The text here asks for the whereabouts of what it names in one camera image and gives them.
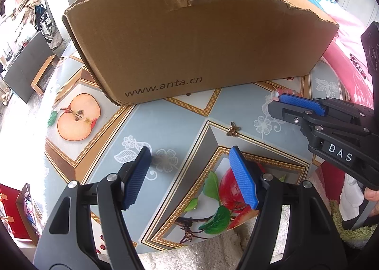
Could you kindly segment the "right hand white glove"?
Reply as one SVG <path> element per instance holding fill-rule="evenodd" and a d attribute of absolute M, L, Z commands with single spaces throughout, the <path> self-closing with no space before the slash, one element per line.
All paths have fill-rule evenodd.
<path fill-rule="evenodd" d="M 370 217 L 378 215 L 378 190 L 365 188 L 364 191 L 359 187 L 358 181 L 348 174 L 345 174 L 344 185 L 340 194 L 339 211 L 343 221 L 355 219 L 359 214 L 359 206 L 364 200 L 375 202 L 375 207 L 370 213 Z"/>

